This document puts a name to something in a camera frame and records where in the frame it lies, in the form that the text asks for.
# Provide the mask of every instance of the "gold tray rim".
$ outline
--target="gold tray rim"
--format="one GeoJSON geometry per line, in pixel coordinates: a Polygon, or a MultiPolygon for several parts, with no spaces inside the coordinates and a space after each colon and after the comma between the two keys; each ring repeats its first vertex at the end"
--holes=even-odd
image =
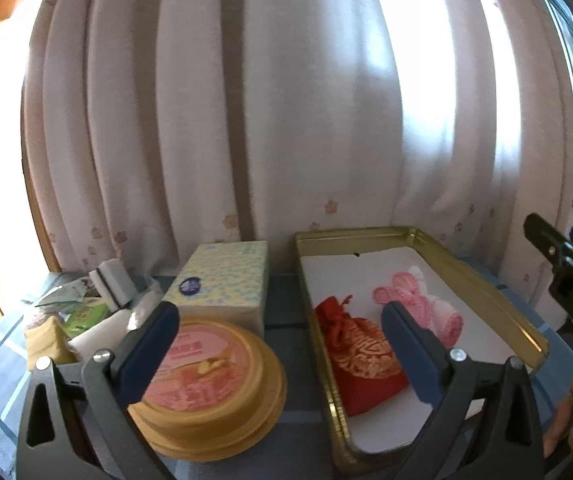
{"type": "MultiPolygon", "coordinates": [[[[322,384],[326,401],[325,411],[327,415],[327,424],[330,429],[333,462],[343,473],[364,474],[385,466],[394,465],[403,458],[400,456],[399,451],[407,448],[408,445],[381,453],[371,454],[359,449],[353,443],[350,436],[350,430],[348,428],[348,422],[346,420],[346,412],[332,371],[330,358],[324,346],[323,335],[314,315],[313,303],[304,278],[301,266],[301,258],[303,256],[353,254],[355,252],[365,253],[384,250],[385,248],[411,247],[424,258],[425,256],[422,254],[423,252],[432,251],[437,253],[438,258],[449,260],[455,269],[463,270],[465,274],[469,274],[469,278],[478,282],[481,286],[482,293],[485,293],[485,295],[488,296],[487,299],[492,301],[495,306],[499,307],[510,322],[518,326],[520,332],[522,332],[525,338],[530,341],[535,348],[535,351],[540,354],[538,363],[533,362],[532,359],[529,359],[530,362],[527,362],[527,364],[533,368],[532,373],[537,372],[549,354],[550,349],[548,340],[510,303],[507,298],[500,293],[499,290],[497,290],[495,286],[487,282],[479,272],[467,263],[456,258],[455,255],[439,244],[438,241],[420,229],[412,226],[390,226],[298,232],[295,234],[295,245],[298,256],[298,281],[300,283],[305,308],[307,309],[306,316],[309,323],[309,339],[313,348],[317,376],[322,384]],[[382,239],[386,241],[393,237],[397,238],[397,240],[403,238],[404,243],[391,244],[391,247],[386,247],[389,244],[384,243],[383,248],[375,248],[378,243],[373,243],[373,240],[381,242],[382,239]],[[336,251],[330,248],[330,243],[333,243],[333,241],[344,242],[346,240],[354,242],[356,245],[359,244],[360,241],[368,240],[368,243],[365,245],[369,248],[372,247],[373,249],[362,251],[336,251]],[[423,251],[417,250],[417,247],[415,246],[416,243],[424,244],[425,249],[423,251]],[[319,252],[319,246],[322,244],[326,246],[327,250],[319,252]],[[309,246],[317,246],[317,249],[312,250],[309,246]]],[[[469,306],[479,315],[476,308],[472,305],[469,306]]]]}

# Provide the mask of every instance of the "pink teddy bear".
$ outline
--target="pink teddy bear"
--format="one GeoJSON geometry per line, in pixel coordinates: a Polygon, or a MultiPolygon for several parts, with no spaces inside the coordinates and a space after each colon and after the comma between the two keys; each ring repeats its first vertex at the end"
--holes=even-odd
{"type": "Polygon", "coordinates": [[[409,270],[393,274],[391,285],[375,288],[373,300],[381,305],[399,301],[420,327],[433,332],[445,348],[453,348],[464,327],[461,314],[446,301],[428,295],[421,270],[409,270]]]}

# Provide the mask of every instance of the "blue round label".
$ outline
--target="blue round label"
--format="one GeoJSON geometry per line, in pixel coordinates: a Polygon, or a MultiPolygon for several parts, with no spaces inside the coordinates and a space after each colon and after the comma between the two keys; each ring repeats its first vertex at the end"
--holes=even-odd
{"type": "Polygon", "coordinates": [[[180,293],[185,296],[192,296],[200,291],[200,279],[196,277],[187,278],[180,283],[180,293]]]}

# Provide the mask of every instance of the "blue plaid tablecloth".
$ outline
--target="blue plaid tablecloth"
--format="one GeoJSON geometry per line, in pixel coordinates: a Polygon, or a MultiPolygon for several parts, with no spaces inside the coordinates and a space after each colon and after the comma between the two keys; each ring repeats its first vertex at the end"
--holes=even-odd
{"type": "MultiPolygon", "coordinates": [[[[573,352],[553,330],[518,296],[497,278],[468,258],[463,258],[480,272],[536,326],[551,343],[551,355],[534,380],[535,394],[544,425],[553,406],[568,392],[573,378],[573,352]]],[[[43,290],[76,278],[74,274],[52,276],[43,290]]],[[[159,278],[163,288],[171,278],[159,278]]],[[[265,340],[284,365],[288,394],[278,424],[260,441],[240,455],[211,463],[189,463],[161,457],[169,470],[182,480],[311,480],[335,476],[330,457],[328,430],[322,419],[322,395],[314,373],[307,341],[305,312],[295,276],[271,277],[265,313],[265,340]]],[[[30,374],[26,371],[26,349],[22,330],[22,311],[7,314],[0,320],[0,474],[14,479],[14,462],[18,428],[30,374]]],[[[123,478],[113,462],[92,415],[83,413],[91,442],[105,470],[123,478]]],[[[364,476],[379,480],[390,470],[364,476]]]]}

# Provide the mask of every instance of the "pink label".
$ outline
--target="pink label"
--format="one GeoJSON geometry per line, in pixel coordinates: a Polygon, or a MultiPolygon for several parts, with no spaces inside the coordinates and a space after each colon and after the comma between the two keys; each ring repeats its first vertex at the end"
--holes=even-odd
{"type": "Polygon", "coordinates": [[[194,412],[229,399],[244,382],[249,356],[236,336],[213,325],[180,332],[151,381],[144,400],[176,412],[194,412]]]}

